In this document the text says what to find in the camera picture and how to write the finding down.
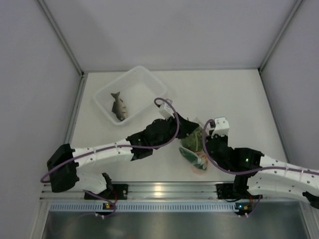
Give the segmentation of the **fake green cabbage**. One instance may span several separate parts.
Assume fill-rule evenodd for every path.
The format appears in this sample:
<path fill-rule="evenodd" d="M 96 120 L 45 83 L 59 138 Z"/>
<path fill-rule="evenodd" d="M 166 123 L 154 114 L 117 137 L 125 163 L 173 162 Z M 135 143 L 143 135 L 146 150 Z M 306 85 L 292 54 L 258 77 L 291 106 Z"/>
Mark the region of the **fake green cabbage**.
<path fill-rule="evenodd" d="M 190 134 L 187 138 L 181 139 L 181 145 L 193 152 L 200 152 L 203 150 L 202 144 L 202 133 L 203 128 L 198 127 L 192 134 Z"/>

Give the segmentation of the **fake orange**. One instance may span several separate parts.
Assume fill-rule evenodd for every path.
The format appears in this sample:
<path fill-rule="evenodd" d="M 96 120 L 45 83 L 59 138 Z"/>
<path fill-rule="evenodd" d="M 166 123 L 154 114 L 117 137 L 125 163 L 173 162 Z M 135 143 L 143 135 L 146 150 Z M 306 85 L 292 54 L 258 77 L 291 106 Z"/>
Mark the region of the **fake orange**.
<path fill-rule="evenodd" d="M 207 171 L 208 160 L 203 153 L 196 153 L 196 157 L 192 162 L 192 170 L 196 174 L 204 174 Z"/>

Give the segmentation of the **fake grey fish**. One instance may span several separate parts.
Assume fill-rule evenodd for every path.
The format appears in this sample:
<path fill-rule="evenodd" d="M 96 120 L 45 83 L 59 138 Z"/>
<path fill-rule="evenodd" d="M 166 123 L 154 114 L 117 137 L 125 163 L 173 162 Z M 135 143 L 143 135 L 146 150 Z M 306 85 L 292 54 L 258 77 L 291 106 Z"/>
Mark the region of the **fake grey fish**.
<path fill-rule="evenodd" d="M 111 93 L 111 96 L 114 98 L 112 112 L 119 121 L 124 121 L 127 118 L 127 107 L 120 98 L 120 92 Z"/>

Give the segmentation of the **clear zip top bag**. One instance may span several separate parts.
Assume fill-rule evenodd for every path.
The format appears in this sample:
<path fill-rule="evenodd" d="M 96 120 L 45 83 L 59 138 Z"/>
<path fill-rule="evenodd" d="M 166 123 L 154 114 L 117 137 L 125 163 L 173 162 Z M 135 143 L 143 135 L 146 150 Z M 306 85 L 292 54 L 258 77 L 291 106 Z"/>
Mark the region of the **clear zip top bag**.
<path fill-rule="evenodd" d="M 179 152 L 189 163 L 195 174 L 202 175 L 207 171 L 208 158 L 203 150 L 202 135 L 204 124 L 198 119 L 193 119 L 199 126 L 186 138 L 180 140 Z"/>

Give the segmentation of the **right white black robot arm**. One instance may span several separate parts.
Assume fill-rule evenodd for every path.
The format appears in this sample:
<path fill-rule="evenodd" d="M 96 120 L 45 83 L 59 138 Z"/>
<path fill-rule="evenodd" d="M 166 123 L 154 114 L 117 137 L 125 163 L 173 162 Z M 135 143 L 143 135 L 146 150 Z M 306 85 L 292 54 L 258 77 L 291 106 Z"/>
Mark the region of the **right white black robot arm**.
<path fill-rule="evenodd" d="M 235 177 L 233 193 L 252 196 L 283 197 L 319 207 L 319 172 L 275 160 L 250 148 L 231 148 L 226 135 L 202 137 L 209 161 Z"/>

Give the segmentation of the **fake green cucumber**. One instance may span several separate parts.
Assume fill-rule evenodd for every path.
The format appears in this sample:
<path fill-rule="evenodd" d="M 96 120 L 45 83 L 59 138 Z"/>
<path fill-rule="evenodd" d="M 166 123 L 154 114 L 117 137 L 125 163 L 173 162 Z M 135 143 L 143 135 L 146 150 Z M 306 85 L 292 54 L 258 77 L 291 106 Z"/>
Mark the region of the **fake green cucumber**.
<path fill-rule="evenodd" d="M 179 152 L 182 157 L 185 158 L 188 162 L 193 164 L 196 164 L 198 162 L 198 155 L 193 151 L 181 146 L 179 147 Z"/>

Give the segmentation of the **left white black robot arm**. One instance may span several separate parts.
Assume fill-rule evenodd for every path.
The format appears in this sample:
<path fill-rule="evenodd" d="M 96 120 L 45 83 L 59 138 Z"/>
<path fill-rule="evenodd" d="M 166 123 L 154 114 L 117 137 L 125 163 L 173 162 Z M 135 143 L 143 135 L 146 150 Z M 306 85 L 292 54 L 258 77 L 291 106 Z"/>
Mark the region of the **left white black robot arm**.
<path fill-rule="evenodd" d="M 89 191 L 102 199 L 112 195 L 112 180 L 104 171 L 108 163 L 131 162 L 152 155 L 176 138 L 184 139 L 199 127 L 180 115 L 156 119 L 144 130 L 111 144 L 87 148 L 58 147 L 47 162 L 53 193 L 70 189 Z"/>

